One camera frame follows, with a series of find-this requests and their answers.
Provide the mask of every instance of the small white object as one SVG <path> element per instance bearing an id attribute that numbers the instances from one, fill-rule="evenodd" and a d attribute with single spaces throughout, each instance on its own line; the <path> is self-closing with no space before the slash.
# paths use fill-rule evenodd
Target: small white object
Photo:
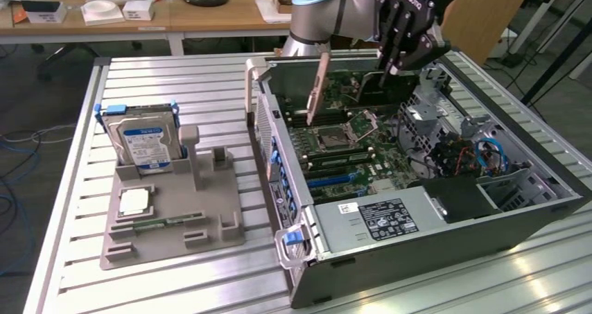
<path id="1" fill-rule="evenodd" d="M 91 1 L 80 9 L 87 26 L 126 21 L 122 10 L 111 1 Z"/>
<path id="2" fill-rule="evenodd" d="M 512 43 L 516 40 L 515 31 L 510 30 L 508 28 L 504 30 L 500 39 L 498 40 L 498 44 L 491 50 L 490 58 L 502 58 L 506 53 L 508 52 L 508 45 L 512 45 Z"/>
<path id="3" fill-rule="evenodd" d="M 66 4 L 60 2 L 58 10 L 55 12 L 28 12 L 27 17 L 30 22 L 34 24 L 39 23 L 63 23 L 66 14 L 68 10 L 66 9 Z"/>
<path id="4" fill-rule="evenodd" d="M 123 6 L 123 16 L 128 21 L 152 21 L 155 17 L 154 0 L 128 1 Z"/>
<path id="5" fill-rule="evenodd" d="M 359 211 L 358 202 L 339 204 L 338 208 L 340 209 L 342 214 Z"/>
<path id="6" fill-rule="evenodd" d="M 292 20 L 292 14 L 278 13 L 274 0 L 255 0 L 255 4 L 258 5 L 259 13 L 262 13 L 263 20 L 267 23 L 290 23 Z"/>
<path id="7" fill-rule="evenodd" d="M 142 213 L 148 207 L 148 190 L 130 189 L 122 194 L 122 200 L 119 204 L 119 212 L 127 215 L 135 215 Z"/>

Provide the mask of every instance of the blue latch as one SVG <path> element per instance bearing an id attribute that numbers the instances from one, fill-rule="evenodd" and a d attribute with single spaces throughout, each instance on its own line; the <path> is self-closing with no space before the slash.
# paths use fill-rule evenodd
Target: blue latch
<path id="1" fill-rule="evenodd" d="M 104 115 L 123 115 L 126 114 L 127 109 L 128 109 L 127 105 L 111 105 L 107 107 Z"/>
<path id="2" fill-rule="evenodd" d="M 96 122 L 99 122 L 99 125 L 102 125 L 104 132 L 107 132 L 107 128 L 104 127 L 103 118 L 102 118 L 102 104 L 95 104 L 94 110 L 95 110 Z"/>
<path id="3" fill-rule="evenodd" d="M 176 101 L 171 101 L 171 108 L 174 109 L 175 126 L 179 128 L 182 124 L 179 121 L 179 104 Z"/>
<path id="4" fill-rule="evenodd" d="M 298 245 L 299 243 L 303 242 L 304 242 L 304 236 L 300 230 L 290 232 L 284 235 L 284 244 L 287 246 Z"/>

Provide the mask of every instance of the hard drive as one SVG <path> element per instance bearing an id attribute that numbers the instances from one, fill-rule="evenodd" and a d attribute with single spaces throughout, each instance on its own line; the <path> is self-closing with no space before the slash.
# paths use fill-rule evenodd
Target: hard drive
<path id="1" fill-rule="evenodd" d="M 96 105 L 96 118 L 110 135 L 120 166 L 136 165 L 142 175 L 171 171 L 171 161 L 184 158 L 178 104 L 112 105 L 104 112 L 100 109 Z"/>

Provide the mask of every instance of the white sticker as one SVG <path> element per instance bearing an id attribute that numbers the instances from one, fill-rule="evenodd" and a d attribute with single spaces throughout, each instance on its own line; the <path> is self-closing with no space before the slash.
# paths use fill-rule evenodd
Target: white sticker
<path id="1" fill-rule="evenodd" d="M 338 208 L 340 208 L 340 213 L 351 213 L 358 211 L 358 202 L 339 204 Z"/>
<path id="2" fill-rule="evenodd" d="M 171 163 L 167 145 L 160 142 L 164 137 L 162 128 L 124 130 L 123 135 L 138 167 L 151 170 Z"/>
<path id="3" fill-rule="evenodd" d="M 139 31 L 164 31 L 167 28 L 164 26 L 140 26 Z"/>

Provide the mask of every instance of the wooden desk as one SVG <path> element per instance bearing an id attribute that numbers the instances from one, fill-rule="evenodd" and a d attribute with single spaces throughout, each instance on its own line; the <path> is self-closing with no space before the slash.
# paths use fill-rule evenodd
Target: wooden desk
<path id="1" fill-rule="evenodd" d="M 455 0 L 446 11 L 444 37 L 482 64 L 523 0 Z"/>
<path id="2" fill-rule="evenodd" d="M 171 1 L 171 29 L 175 31 L 290 29 L 290 24 L 267 24 L 255 0 L 230 0 L 215 8 L 196 8 Z"/>
<path id="3" fill-rule="evenodd" d="M 11 10 L 0 11 L 0 44 L 168 40 L 172 55 L 183 55 L 183 39 L 288 35 L 290 24 L 267 24 L 255 0 L 231 0 L 218 8 L 191 6 L 183 0 L 156 2 L 152 21 L 87 26 L 80 6 L 87 0 L 64 1 L 72 9 L 63 24 L 12 24 Z"/>
<path id="4" fill-rule="evenodd" d="M 171 27 L 170 5 L 166 0 L 155 3 L 155 18 L 152 21 L 123 21 L 106 25 L 87 26 L 84 24 L 83 12 L 80 6 L 87 0 L 50 0 L 63 1 L 71 6 L 62 24 L 31 24 L 28 20 L 14 25 L 11 30 L 0 30 L 0 34 L 10 33 L 12 35 L 30 34 L 96 34 L 96 33 L 122 33 L 138 32 L 146 27 L 160 28 L 168 30 Z"/>

